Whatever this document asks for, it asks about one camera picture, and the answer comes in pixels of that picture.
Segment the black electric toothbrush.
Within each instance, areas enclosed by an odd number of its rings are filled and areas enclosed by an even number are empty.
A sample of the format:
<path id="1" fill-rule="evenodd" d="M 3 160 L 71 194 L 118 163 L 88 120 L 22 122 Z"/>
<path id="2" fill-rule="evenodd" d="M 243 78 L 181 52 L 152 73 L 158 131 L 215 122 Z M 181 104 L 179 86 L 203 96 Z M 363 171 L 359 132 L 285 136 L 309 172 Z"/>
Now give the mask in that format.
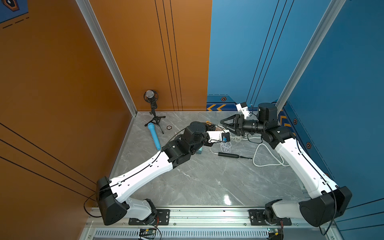
<path id="1" fill-rule="evenodd" d="M 227 157 L 227 158 L 234 158 L 234 159 L 252 159 L 250 157 L 244 157 L 244 156 L 241 156 L 241 155 L 230 154 L 230 153 L 223 153 L 223 152 L 218 152 L 218 156 L 220 156 L 220 157 Z"/>

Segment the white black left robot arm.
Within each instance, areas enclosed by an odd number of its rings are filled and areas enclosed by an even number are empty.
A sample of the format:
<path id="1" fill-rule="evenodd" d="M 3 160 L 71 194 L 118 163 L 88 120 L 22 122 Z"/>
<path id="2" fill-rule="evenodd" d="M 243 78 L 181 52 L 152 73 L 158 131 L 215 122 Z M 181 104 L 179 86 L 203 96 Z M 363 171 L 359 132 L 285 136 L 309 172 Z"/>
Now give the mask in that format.
<path id="1" fill-rule="evenodd" d="M 146 225 L 157 222 L 158 211 L 150 199 L 136 200 L 131 196 L 141 187 L 190 160 L 202 146 L 211 147 L 224 139 L 223 132 L 213 124 L 192 122 L 180 135 L 168 141 L 153 157 L 122 174 L 97 181 L 96 200 L 106 226 L 124 217 Z"/>

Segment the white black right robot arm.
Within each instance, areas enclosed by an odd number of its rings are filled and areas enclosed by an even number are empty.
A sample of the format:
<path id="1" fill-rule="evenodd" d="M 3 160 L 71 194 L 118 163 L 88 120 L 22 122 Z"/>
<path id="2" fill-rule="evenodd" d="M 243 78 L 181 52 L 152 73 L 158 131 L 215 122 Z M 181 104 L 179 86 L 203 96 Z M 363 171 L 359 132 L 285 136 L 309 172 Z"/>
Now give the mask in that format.
<path id="1" fill-rule="evenodd" d="M 294 133 L 280 125 L 278 109 L 272 103 L 258 106 L 257 119 L 250 120 L 248 108 L 241 104 L 241 113 L 221 120 L 221 124 L 237 136 L 260 134 L 289 164 L 304 184 L 310 198 L 300 202 L 275 200 L 265 205 L 265 221 L 279 224 L 280 219 L 304 219 L 313 227 L 341 217 L 353 196 L 348 187 L 339 187 L 303 150 Z"/>

